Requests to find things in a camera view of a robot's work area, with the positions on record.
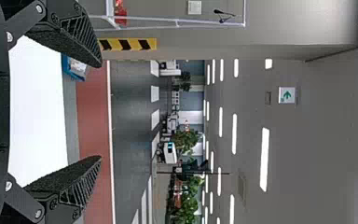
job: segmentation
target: red object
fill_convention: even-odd
[[[116,1],[115,16],[127,16],[127,9],[124,8],[123,0]],[[115,19],[115,23],[127,25],[126,19]]]
[[[103,157],[100,175],[85,213],[85,224],[113,223],[106,62],[76,83],[80,158]]]

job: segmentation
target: fluorescent light strip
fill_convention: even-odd
[[[209,160],[209,141],[206,141],[205,159]]]
[[[208,193],[208,191],[209,191],[209,176],[208,175],[206,175],[205,176],[205,192],[206,193]]]
[[[229,197],[229,224],[234,224],[235,198],[231,194]]]
[[[222,168],[217,168],[217,196],[222,194]]]
[[[211,214],[213,214],[213,192],[209,194],[209,211]]]
[[[206,84],[209,86],[211,84],[211,66],[209,64],[207,66],[207,75]]]
[[[219,108],[219,137],[223,136],[223,108]]]
[[[206,116],[206,100],[204,100],[203,102],[203,116],[205,117]]]
[[[225,60],[220,59],[220,81],[225,78]]]
[[[260,188],[267,191],[269,176],[269,129],[263,128],[261,138]]]
[[[237,114],[232,115],[232,142],[231,142],[231,152],[233,155],[237,154]]]
[[[205,207],[205,224],[208,224],[208,207]]]
[[[239,65],[239,60],[238,59],[235,59],[234,60],[234,77],[238,77],[238,74],[240,73],[240,65]]]
[[[273,66],[273,63],[274,62],[272,61],[272,59],[266,59],[266,61],[265,61],[266,70],[271,69]]]
[[[209,101],[206,103],[206,121],[209,121]]]
[[[214,167],[214,153],[211,152],[211,172],[213,173],[213,167]]]
[[[202,191],[202,206],[205,206],[205,190]]]
[[[212,84],[214,84],[214,80],[216,77],[216,60],[212,60]]]

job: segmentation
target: white light panel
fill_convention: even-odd
[[[214,153],[211,152],[211,172],[213,173],[213,167],[214,167]]]
[[[240,62],[238,59],[234,60],[234,77],[238,77],[238,74],[240,73]]]
[[[213,214],[213,192],[209,194],[209,211]]]
[[[271,69],[272,66],[273,66],[273,61],[272,61],[272,59],[266,59],[265,64],[266,64],[266,69],[267,69],[267,70],[268,70],[268,69]]]
[[[222,194],[222,168],[217,168],[217,196]]]
[[[229,197],[229,224],[234,224],[235,198],[231,194]]]
[[[233,155],[237,154],[237,130],[238,130],[238,119],[237,114],[232,115],[232,142],[231,142],[231,152]]]
[[[263,128],[261,138],[260,188],[266,192],[269,176],[269,129]]]
[[[219,108],[219,137],[223,137],[223,108]]]
[[[225,78],[225,60],[220,59],[220,81]]]
[[[206,84],[209,86],[211,84],[211,66],[208,64],[207,66],[207,77],[206,77]]]
[[[214,80],[216,78],[216,60],[212,60],[212,84],[214,84]]]

